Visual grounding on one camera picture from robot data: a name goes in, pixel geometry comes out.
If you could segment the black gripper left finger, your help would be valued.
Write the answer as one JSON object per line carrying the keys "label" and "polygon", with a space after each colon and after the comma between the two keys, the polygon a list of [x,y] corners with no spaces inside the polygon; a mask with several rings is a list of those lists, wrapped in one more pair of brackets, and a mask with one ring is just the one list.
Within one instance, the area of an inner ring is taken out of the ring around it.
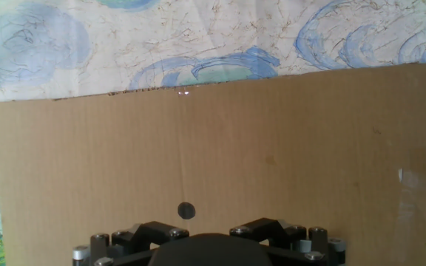
{"label": "black gripper left finger", "polygon": [[189,237],[189,231],[161,222],[135,224],[129,229],[91,235],[89,244],[72,249],[72,266],[148,265],[152,244],[161,246]]}

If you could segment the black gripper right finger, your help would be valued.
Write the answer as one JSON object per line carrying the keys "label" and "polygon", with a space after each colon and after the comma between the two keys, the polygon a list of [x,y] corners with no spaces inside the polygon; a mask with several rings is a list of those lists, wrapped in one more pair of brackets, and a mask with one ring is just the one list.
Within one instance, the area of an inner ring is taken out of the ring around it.
{"label": "black gripper right finger", "polygon": [[345,241],[330,237],[320,226],[260,218],[231,228],[229,235],[258,244],[271,265],[346,265]]}

